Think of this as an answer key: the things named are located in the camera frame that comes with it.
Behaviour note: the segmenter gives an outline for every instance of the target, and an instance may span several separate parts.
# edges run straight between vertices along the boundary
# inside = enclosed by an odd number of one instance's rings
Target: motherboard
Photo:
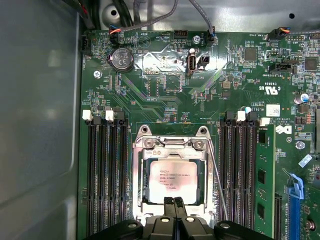
[[[78,239],[163,215],[320,237],[320,34],[82,36]]]

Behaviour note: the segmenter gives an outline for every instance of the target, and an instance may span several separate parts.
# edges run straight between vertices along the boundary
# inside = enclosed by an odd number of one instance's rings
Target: cpu socket
[[[164,197],[182,197],[186,212],[207,222],[214,208],[213,144],[206,126],[195,136],[152,135],[142,125],[133,144],[132,213],[164,214]]]

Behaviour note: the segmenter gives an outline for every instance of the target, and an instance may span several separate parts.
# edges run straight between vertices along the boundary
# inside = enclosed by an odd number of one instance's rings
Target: black connector
[[[215,42],[215,26],[212,27],[212,34],[210,34],[209,30],[206,31],[206,46],[211,47]]]
[[[188,30],[174,30],[173,38],[174,39],[187,39],[188,38]]]
[[[202,55],[197,63],[197,67],[203,67],[203,69],[205,69],[205,67],[209,64],[210,62],[210,56],[209,55]]]
[[[296,74],[297,71],[292,63],[274,63],[268,67],[268,72]]]
[[[278,27],[277,29],[273,29],[268,34],[268,41],[269,40],[281,40],[287,36],[290,32],[290,27]]]
[[[88,38],[87,35],[81,36],[80,52],[83,55],[91,55],[91,40]]]

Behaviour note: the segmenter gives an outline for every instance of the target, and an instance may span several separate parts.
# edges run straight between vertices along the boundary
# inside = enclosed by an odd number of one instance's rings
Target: gray metal panel
[[[133,16],[134,0],[126,0]],[[173,0],[142,0],[141,21],[169,12]],[[291,27],[293,32],[320,29],[319,0],[197,0],[211,19],[217,32],[270,32],[277,27]],[[101,27],[103,23],[119,24],[119,15],[112,16],[111,0],[100,1]],[[208,27],[188,0],[179,0],[175,13],[148,30],[206,30]]]
[[[77,16],[0,2],[0,239],[74,239]]]

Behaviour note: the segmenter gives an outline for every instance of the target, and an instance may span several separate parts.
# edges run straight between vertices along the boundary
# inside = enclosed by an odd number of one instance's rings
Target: green circuit board
[[[198,44],[194,43],[194,36],[199,36]],[[320,237],[320,180],[316,178],[320,172],[316,139],[319,134],[316,124],[320,121],[316,119],[320,103],[320,38],[288,35],[281,40],[268,40],[267,33],[218,32],[214,43],[208,46],[206,32],[202,31],[189,31],[182,39],[177,39],[174,31],[128,31],[119,34],[119,45],[114,46],[108,31],[90,31],[86,37],[90,54],[82,59],[81,112],[90,110],[96,118],[93,120],[98,122],[106,117],[106,109],[124,112],[127,128],[122,134],[127,141],[127,161],[124,164],[118,160],[126,159],[120,153],[114,156],[114,179],[98,162],[90,163],[89,159],[103,158],[90,152],[93,143],[103,143],[103,137],[92,135],[88,122],[80,119],[78,239],[133,217],[132,143],[140,126],[148,125],[153,134],[174,136],[194,136],[200,126],[207,126],[218,165],[224,150],[220,149],[221,122],[226,119],[227,111],[233,112],[236,118],[237,111],[244,111],[245,107],[250,107],[258,117],[253,139],[256,158],[254,207],[249,208],[253,213],[251,228],[272,238],[277,232],[280,234],[277,239],[291,240],[292,219],[296,216],[299,232],[295,234],[300,239]],[[132,53],[132,70],[120,73],[108,63],[109,55],[117,48]],[[188,73],[187,59],[193,50],[197,63],[202,56],[209,56],[209,63],[204,67],[198,65],[194,72]],[[289,64],[292,69],[271,70],[270,66],[280,63]],[[308,94],[309,101],[296,104],[294,99],[300,94]],[[262,118],[269,121],[266,126],[259,126]],[[108,135],[103,127],[94,126],[94,129]],[[298,149],[297,142],[305,147]],[[115,141],[119,148],[124,144],[121,139]],[[311,160],[300,166],[307,155]],[[301,178],[304,184],[304,199],[299,200],[296,215],[290,212],[289,206],[293,197],[288,192],[294,183],[290,174]],[[122,178],[126,178],[124,186],[121,186]],[[104,185],[100,186],[99,179],[104,179]],[[108,191],[99,192],[100,188],[107,189],[110,181],[116,189],[125,191],[122,200],[125,213],[116,210],[112,221],[110,206],[104,202]],[[281,196],[280,211],[275,211],[275,194]],[[213,221],[219,220],[218,212],[216,216]],[[306,227],[310,220],[315,230]]]

